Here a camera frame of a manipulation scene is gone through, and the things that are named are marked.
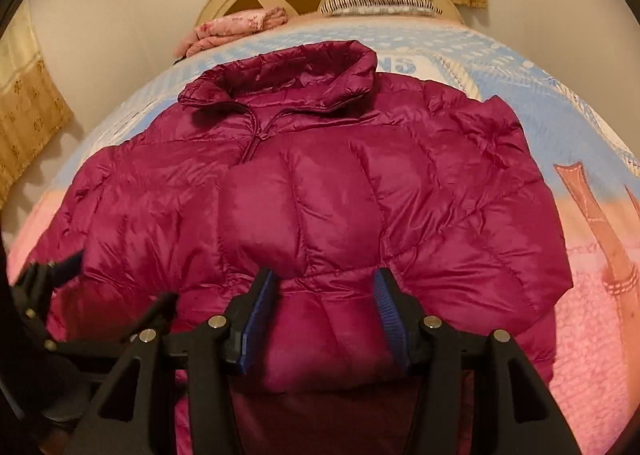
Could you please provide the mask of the striped pillow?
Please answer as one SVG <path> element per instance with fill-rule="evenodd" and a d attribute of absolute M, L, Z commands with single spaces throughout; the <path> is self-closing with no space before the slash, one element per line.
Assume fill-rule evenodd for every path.
<path fill-rule="evenodd" d="M 442 15 L 433 0 L 322 0 L 318 10 L 329 16 Z"/>

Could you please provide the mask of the magenta puffer jacket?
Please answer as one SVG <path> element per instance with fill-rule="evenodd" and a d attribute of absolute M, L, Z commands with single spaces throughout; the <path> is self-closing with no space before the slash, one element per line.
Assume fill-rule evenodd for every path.
<path fill-rule="evenodd" d="M 551 191 L 506 102 L 382 73 L 356 41 L 201 74 L 134 138 L 90 157 L 30 253 L 82 253 L 47 327 L 116 340 L 175 293 L 172 330 L 266 267 L 268 335 L 233 387 L 250 454 L 396 454 L 413 387 L 387 348 L 379 267 L 460 331 L 513 334 L 544 380 L 572 285 Z"/>

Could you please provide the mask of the blue pink bed blanket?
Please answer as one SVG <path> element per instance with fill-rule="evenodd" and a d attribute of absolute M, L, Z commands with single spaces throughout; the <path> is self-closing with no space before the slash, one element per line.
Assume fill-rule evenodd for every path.
<path fill-rule="evenodd" d="M 374 51 L 382 73 L 439 82 L 514 111 L 558 212 L 572 285 L 554 306 L 555 359 L 545 380 L 580 449 L 602 454 L 639 403 L 639 163 L 577 94 L 468 28 L 427 19 L 335 19 L 282 27 L 185 60 L 142 88 L 80 145 L 25 224 L 16 276 L 97 152 L 149 128 L 195 79 L 224 64 L 327 41 Z"/>

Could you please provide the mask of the pink floral folded quilt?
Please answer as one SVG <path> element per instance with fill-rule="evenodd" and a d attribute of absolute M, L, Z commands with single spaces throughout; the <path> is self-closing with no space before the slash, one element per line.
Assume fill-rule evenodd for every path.
<path fill-rule="evenodd" d="M 273 30 L 287 22 L 288 14 L 280 7 L 245 10 L 221 16 L 193 27 L 178 43 L 174 57 L 177 60 L 190 58 L 194 54 Z"/>

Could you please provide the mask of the beige side curtain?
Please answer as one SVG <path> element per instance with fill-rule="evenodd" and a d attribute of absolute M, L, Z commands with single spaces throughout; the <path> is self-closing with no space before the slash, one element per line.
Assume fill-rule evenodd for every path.
<path fill-rule="evenodd" d="M 1 201 L 47 144 L 73 118 L 43 61 L 29 2 L 1 37 Z"/>

